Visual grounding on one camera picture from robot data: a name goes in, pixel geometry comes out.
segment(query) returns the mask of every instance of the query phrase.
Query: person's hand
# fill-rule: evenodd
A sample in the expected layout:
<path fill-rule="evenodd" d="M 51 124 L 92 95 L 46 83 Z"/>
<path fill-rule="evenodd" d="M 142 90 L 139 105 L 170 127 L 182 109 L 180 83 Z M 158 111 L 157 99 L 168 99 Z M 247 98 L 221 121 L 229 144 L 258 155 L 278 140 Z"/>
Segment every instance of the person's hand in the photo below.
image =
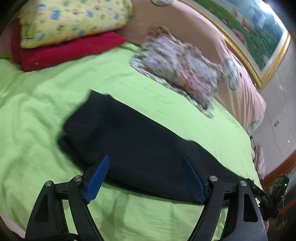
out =
<path fill-rule="evenodd" d="M 263 222 L 264 222 L 265 230 L 266 230 L 266 233 L 267 233 L 268 228 L 269 228 L 269 220 L 267 220 L 267 221 L 263 220 Z"/>

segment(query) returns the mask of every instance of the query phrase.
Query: painting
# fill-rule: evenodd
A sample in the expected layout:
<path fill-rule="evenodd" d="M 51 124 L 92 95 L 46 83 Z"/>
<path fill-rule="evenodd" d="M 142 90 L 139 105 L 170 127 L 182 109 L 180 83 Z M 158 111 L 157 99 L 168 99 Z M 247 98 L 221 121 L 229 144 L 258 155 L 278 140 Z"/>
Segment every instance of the painting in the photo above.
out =
<path fill-rule="evenodd" d="M 272 8 L 262 0 L 182 0 L 209 19 L 225 36 L 262 88 L 289 46 L 290 35 Z"/>

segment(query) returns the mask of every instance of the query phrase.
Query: floral cloth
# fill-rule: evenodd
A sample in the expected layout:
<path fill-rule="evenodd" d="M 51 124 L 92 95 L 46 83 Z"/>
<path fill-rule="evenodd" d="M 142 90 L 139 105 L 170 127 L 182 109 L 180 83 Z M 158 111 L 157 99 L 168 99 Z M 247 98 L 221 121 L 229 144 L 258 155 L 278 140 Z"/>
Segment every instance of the floral cloth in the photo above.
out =
<path fill-rule="evenodd" d="M 194 106 L 213 117 L 211 101 L 222 66 L 203 57 L 189 43 L 181 43 L 166 27 L 152 28 L 130 65 L 158 83 L 184 95 Z"/>

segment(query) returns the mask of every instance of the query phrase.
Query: yellow pillow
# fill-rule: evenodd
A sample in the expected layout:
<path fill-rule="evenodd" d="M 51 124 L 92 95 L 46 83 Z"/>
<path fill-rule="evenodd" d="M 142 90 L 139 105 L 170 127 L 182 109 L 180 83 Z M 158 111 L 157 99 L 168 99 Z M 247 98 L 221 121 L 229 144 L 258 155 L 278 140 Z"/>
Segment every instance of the yellow pillow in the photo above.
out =
<path fill-rule="evenodd" d="M 19 15 L 21 47 L 57 44 L 118 29 L 132 14 L 131 0 L 30 0 Z"/>

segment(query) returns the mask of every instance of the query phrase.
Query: metal screw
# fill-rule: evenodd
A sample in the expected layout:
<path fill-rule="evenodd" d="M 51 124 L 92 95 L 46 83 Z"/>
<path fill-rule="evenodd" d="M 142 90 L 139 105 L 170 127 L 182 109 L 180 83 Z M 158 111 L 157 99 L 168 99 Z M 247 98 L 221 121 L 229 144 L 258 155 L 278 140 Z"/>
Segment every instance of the metal screw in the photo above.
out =
<path fill-rule="evenodd" d="M 210 176 L 210 180 L 212 182 L 217 182 L 218 181 L 218 177 L 216 177 L 216 176 Z"/>
<path fill-rule="evenodd" d="M 45 182 L 45 184 L 44 184 L 45 186 L 47 186 L 47 187 L 49 187 L 49 186 L 51 186 L 52 185 L 52 181 L 47 181 L 47 182 Z"/>
<path fill-rule="evenodd" d="M 247 185 L 246 181 L 240 181 L 239 182 L 243 187 L 245 187 Z"/>
<path fill-rule="evenodd" d="M 77 175 L 74 177 L 74 181 L 76 181 L 76 182 L 81 181 L 81 179 L 82 179 L 82 176 L 80 176 L 80 175 Z"/>

